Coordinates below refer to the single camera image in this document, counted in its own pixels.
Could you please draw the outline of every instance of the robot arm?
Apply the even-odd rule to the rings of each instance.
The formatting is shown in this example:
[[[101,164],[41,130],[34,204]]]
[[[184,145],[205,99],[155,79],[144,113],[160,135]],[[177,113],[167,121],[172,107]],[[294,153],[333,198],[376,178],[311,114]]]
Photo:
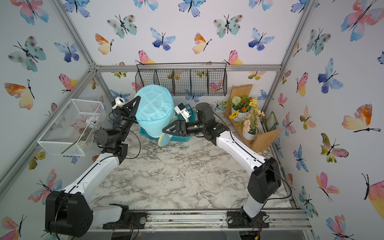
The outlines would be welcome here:
[[[90,227],[101,224],[122,221],[122,226],[129,223],[127,206],[110,205],[105,208],[91,210],[88,202],[97,186],[122,161],[127,154],[127,145],[122,142],[129,133],[129,129],[136,121],[135,114],[140,97],[117,107],[114,112],[118,119],[112,129],[95,131],[95,141],[103,147],[98,159],[62,191],[51,192],[46,199],[45,229],[48,232],[65,234],[75,237],[83,236]],[[248,172],[250,181],[248,191],[250,196],[242,208],[244,223],[254,225],[263,204],[267,198],[281,185],[277,161],[273,158],[265,159],[245,144],[232,136],[228,127],[216,122],[213,111],[208,103],[196,105],[197,121],[187,122],[176,120],[163,129],[164,133],[176,136],[189,136],[202,133],[204,137],[227,151]]]

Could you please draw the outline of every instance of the white wire mesh basket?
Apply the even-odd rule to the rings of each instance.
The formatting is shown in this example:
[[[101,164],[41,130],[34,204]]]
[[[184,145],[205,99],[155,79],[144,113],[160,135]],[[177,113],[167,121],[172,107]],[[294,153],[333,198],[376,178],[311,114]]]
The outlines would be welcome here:
[[[71,99],[37,143],[50,154],[85,156],[106,117],[101,102]]]

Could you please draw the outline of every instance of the marble pattern floor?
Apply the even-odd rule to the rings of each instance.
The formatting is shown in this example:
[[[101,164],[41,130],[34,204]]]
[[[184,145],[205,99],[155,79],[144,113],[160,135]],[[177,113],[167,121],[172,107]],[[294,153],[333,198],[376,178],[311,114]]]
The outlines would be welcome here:
[[[124,160],[105,178],[90,207],[117,203],[130,209],[222,209],[245,203],[249,175],[224,150],[197,137],[159,147],[139,134],[137,124],[131,130],[140,139],[140,155]],[[126,143],[127,157],[134,157],[139,150],[137,138],[129,134]],[[271,150],[261,155],[271,157]],[[271,197],[284,196],[282,185]],[[265,207],[290,208],[291,204],[287,199],[270,200]]]

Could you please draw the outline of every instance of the potted artificial flower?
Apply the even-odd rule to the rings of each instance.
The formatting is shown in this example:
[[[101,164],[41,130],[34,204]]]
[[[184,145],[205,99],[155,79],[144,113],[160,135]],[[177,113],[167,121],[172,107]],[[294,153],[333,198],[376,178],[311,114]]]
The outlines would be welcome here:
[[[233,119],[235,122],[244,121],[247,114],[252,111],[250,102],[254,100],[252,97],[248,96],[234,96],[227,105],[232,106],[232,115],[230,119]]]
[[[243,125],[243,137],[247,140],[254,140],[256,135],[259,134],[260,130],[258,128],[258,116],[265,115],[264,112],[261,112],[256,108],[257,101],[251,100],[252,112],[246,117],[245,121],[241,123]]]

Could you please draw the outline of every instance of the wooden shelf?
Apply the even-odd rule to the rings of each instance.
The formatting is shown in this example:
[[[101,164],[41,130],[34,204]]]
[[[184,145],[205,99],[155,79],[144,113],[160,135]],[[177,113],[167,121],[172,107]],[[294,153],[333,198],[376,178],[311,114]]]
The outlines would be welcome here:
[[[246,85],[246,86],[233,88],[228,101],[230,101],[234,96],[242,96],[242,95],[249,96],[249,93],[251,92],[252,86],[253,85],[250,84],[250,85]],[[231,108],[227,107],[227,109],[225,110],[225,117],[229,119],[229,116],[231,114],[232,114]],[[247,140],[243,137],[243,129],[241,127],[239,127],[238,123],[232,119],[229,119],[229,120],[232,123],[235,130],[238,132],[238,134],[241,138],[241,141],[255,152],[263,152],[263,151],[268,150],[269,146],[273,143],[273,141],[275,140],[277,135],[280,133],[280,129],[276,129],[276,130],[273,130],[270,132],[264,132],[262,124],[259,121],[260,133],[256,136],[255,140],[250,141],[250,140]]]

